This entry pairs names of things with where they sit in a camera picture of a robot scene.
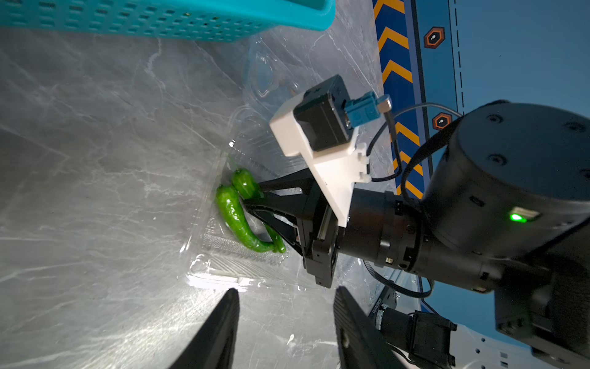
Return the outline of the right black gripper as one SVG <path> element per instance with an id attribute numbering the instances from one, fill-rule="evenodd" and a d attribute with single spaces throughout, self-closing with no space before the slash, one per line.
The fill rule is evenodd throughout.
<path id="1" fill-rule="evenodd" d="M 245 200 L 244 207 L 304 257 L 305 269 L 322 287 L 331 287 L 340 254 L 377 267 L 416 271 L 422 235 L 418 210 L 393 192 L 356 188 L 347 225 L 341 227 L 315 184 L 310 169 L 264 181 L 259 184 L 262 198 Z M 306 200 L 310 213 L 303 218 Z"/>

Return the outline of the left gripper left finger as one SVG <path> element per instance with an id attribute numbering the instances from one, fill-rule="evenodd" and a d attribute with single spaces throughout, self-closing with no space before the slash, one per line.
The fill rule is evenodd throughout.
<path id="1" fill-rule="evenodd" d="M 239 315 L 239 294 L 230 288 L 170 369 L 232 368 Z"/>

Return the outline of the clear pepper container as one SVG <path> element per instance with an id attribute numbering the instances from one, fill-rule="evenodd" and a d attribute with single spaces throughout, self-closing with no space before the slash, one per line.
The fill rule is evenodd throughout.
<path id="1" fill-rule="evenodd" d="M 242 105 L 231 113 L 227 137 L 205 159 L 204 199 L 183 249 L 185 279 L 196 288 L 315 289 L 302 258 L 270 226 L 248 212 L 253 183 L 304 168 L 287 158 L 270 130 L 277 106 Z"/>

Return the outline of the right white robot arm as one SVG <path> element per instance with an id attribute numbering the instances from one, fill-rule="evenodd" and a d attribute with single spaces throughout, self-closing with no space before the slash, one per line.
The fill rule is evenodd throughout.
<path id="1" fill-rule="evenodd" d="M 336 222 L 310 170 L 246 209 L 330 287 L 339 254 L 495 295 L 496 330 L 560 368 L 589 366 L 589 119 L 494 101 L 450 122 L 402 170 L 400 194 L 355 189 Z"/>

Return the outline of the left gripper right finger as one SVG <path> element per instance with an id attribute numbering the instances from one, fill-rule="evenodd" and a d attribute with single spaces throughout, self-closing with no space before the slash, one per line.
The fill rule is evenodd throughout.
<path id="1" fill-rule="evenodd" d="M 341 368 L 405 368 L 351 293 L 336 289 L 333 303 Z"/>

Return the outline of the teal plastic basket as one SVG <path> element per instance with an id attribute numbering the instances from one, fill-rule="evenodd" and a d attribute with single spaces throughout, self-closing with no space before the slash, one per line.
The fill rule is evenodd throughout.
<path id="1" fill-rule="evenodd" d="M 324 31 L 334 1 L 2 0 L 1 25 L 234 42 L 277 26 Z"/>

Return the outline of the green pepper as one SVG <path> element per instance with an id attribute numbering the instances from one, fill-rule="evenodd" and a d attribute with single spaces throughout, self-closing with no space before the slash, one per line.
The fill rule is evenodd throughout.
<path id="1" fill-rule="evenodd" d="M 229 229 L 244 247 L 257 253 L 273 251 L 273 243 L 262 241 L 252 232 L 241 204 L 240 195 L 233 186 L 221 185 L 218 187 L 215 194 L 215 204 Z"/>
<path id="2" fill-rule="evenodd" d="M 247 169 L 238 169 L 232 175 L 232 184 L 245 200 L 259 199 L 264 197 L 264 192 L 255 181 L 253 175 Z M 283 238 L 279 236 L 268 224 L 264 225 L 268 235 L 273 241 L 273 252 L 284 254 L 287 251 Z"/>

